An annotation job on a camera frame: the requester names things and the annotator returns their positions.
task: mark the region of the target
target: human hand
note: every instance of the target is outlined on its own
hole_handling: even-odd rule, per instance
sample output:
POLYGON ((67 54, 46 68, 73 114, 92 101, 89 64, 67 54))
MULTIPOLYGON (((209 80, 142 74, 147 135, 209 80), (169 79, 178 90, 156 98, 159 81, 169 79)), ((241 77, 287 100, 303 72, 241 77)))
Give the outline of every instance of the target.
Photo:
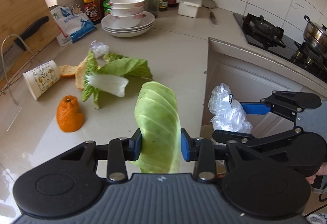
POLYGON ((312 176, 305 178, 308 183, 313 184, 317 176, 327 175, 327 162, 323 162, 320 169, 312 176))

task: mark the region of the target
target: pot handle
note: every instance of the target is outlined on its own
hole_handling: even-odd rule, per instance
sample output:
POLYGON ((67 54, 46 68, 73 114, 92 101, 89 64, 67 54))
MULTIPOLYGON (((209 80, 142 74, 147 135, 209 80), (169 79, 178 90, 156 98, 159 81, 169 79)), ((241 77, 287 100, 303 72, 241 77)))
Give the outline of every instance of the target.
POLYGON ((310 22, 310 18, 309 18, 307 15, 305 15, 305 20, 306 20, 308 23, 311 23, 311 22, 310 22))

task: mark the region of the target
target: stainless steel pot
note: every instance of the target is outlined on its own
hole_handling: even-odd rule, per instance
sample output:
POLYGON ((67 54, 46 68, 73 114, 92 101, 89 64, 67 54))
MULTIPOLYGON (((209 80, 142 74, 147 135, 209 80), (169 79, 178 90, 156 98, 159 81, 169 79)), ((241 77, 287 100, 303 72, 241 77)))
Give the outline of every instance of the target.
POLYGON ((305 15, 305 20, 308 22, 303 38, 314 49, 320 49, 320 52, 325 53, 327 49, 327 27, 320 26, 310 21, 310 18, 305 15))

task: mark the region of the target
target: stacked plates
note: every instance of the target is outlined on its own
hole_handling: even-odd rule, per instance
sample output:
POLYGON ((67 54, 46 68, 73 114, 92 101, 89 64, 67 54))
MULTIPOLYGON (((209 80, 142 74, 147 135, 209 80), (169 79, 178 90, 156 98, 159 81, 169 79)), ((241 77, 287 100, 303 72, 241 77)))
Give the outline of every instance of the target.
POLYGON ((154 22, 154 15, 150 12, 143 12, 144 17, 141 19, 138 25, 131 28, 120 28, 117 23, 114 21, 114 16, 111 14, 105 16, 101 20, 101 26, 103 30, 108 32, 110 35, 115 37, 135 37, 142 35, 146 31, 148 31, 154 22))

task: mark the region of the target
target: white bowl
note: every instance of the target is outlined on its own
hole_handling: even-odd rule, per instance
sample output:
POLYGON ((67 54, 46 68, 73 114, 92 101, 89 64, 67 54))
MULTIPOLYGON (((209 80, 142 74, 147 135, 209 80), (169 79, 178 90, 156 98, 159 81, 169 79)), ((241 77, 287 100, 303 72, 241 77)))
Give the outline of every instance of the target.
POLYGON ((143 13, 145 14, 145 17, 141 19, 141 21, 139 22, 139 24, 137 26, 132 27, 132 28, 118 27, 116 22, 114 21, 114 16, 112 14, 108 14, 107 16, 102 18, 101 25, 103 27, 107 28, 108 30, 113 30, 113 31, 117 31, 117 32, 140 29, 140 28, 146 27, 147 25, 153 23, 154 19, 155 19, 154 15, 151 14, 150 12, 144 11, 143 13))
POLYGON ((112 32, 112 31, 108 31, 105 30, 108 34, 115 36, 115 37, 136 37, 139 35, 144 34, 146 31, 148 31, 151 27, 153 26, 153 24, 145 29, 142 29, 140 31, 136 31, 136 32, 128 32, 128 33, 118 33, 118 32, 112 32))
POLYGON ((115 9, 111 7, 111 14, 116 16, 129 16, 134 14, 140 14, 144 11, 144 7, 134 7, 134 8, 126 8, 126 9, 115 9))
POLYGON ((113 17, 114 23, 117 25, 117 27, 120 28, 130 28, 137 26, 140 23, 141 19, 145 17, 144 13, 128 16, 117 16, 112 13, 110 14, 113 17))
POLYGON ((143 6, 144 1, 145 0, 110 0, 109 4, 115 9, 126 9, 143 6))

